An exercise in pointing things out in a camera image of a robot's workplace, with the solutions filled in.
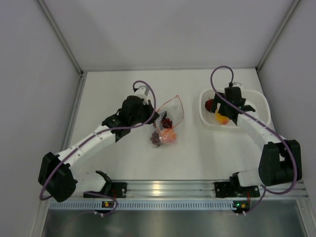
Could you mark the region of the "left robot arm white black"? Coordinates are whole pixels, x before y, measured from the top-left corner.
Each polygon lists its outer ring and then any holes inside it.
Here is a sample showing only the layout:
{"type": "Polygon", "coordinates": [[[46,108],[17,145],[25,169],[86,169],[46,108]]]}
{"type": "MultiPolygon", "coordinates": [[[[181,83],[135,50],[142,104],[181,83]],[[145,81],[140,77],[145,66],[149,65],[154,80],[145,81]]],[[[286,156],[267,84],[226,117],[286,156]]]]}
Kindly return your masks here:
{"type": "Polygon", "coordinates": [[[102,149],[118,142],[131,130],[152,124],[158,117],[157,101],[145,96],[130,95],[117,112],[107,117],[86,138],[56,154],[47,153],[41,162],[38,182],[42,186],[40,200],[49,198],[57,202],[66,201],[74,193],[86,198],[107,197],[112,190],[112,180],[103,171],[97,170],[86,175],[75,175],[75,168],[84,164],[102,149]]]}

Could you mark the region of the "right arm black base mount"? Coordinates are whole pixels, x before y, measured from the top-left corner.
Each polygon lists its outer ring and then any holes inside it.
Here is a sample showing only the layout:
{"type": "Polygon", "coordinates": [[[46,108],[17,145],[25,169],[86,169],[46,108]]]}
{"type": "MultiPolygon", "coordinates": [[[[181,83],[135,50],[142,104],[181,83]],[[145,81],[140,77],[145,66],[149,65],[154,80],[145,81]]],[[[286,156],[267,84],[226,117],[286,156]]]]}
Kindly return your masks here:
{"type": "Polygon", "coordinates": [[[228,181],[214,182],[217,198],[258,198],[260,192],[258,186],[241,187],[228,181]]]}

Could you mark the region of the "yellow fake peach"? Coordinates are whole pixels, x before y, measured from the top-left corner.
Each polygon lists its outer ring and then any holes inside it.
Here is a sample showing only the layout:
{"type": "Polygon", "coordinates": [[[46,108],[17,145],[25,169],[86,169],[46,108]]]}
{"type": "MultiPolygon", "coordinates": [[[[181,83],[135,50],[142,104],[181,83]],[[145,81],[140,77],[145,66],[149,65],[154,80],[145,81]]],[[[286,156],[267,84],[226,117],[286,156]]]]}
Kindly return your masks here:
{"type": "Polygon", "coordinates": [[[218,109],[215,111],[215,119],[220,125],[226,125],[230,121],[228,117],[221,115],[218,109]]]}

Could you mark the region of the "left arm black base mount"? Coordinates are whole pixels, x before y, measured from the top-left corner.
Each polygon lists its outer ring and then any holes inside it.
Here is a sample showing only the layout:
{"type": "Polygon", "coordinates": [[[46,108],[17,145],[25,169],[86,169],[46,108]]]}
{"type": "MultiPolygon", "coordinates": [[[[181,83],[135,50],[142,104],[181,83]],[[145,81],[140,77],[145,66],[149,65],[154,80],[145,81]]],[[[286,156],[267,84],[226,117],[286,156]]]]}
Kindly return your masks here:
{"type": "Polygon", "coordinates": [[[83,194],[84,198],[125,198],[127,192],[126,182],[107,182],[105,186],[99,192],[85,192],[83,194]]]}

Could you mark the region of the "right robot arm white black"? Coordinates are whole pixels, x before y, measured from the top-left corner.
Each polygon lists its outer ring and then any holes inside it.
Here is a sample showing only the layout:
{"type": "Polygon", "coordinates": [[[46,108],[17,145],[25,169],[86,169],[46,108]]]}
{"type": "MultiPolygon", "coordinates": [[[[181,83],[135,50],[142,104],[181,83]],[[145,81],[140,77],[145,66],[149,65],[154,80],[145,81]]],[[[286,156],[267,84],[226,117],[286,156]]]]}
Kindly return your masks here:
{"type": "Polygon", "coordinates": [[[302,179],[301,147],[296,140],[286,140],[258,116],[255,108],[246,104],[239,87],[229,86],[216,92],[211,112],[227,117],[254,141],[261,151],[257,168],[233,173],[230,189],[242,196],[249,187],[266,187],[291,183],[293,188],[302,179]]]}

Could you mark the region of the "dark red fake apple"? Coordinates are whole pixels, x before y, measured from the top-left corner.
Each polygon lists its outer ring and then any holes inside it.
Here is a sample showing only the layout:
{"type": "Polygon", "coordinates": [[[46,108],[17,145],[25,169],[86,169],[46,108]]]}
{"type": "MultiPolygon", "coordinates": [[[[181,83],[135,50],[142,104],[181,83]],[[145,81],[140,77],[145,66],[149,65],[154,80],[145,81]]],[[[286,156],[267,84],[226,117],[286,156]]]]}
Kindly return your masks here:
{"type": "Polygon", "coordinates": [[[205,109],[210,113],[212,112],[213,101],[214,99],[208,99],[204,104],[205,109]]]}

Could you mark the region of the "clear zip top bag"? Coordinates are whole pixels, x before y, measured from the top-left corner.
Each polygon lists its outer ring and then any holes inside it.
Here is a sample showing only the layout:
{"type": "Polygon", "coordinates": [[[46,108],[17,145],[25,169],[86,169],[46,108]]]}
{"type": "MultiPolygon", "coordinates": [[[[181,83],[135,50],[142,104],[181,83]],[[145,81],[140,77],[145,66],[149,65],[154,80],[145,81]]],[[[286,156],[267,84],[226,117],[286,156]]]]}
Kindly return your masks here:
{"type": "Polygon", "coordinates": [[[159,117],[153,123],[154,132],[150,141],[159,147],[177,140],[176,127],[184,119],[184,108],[179,95],[165,102],[157,111],[159,117]]]}

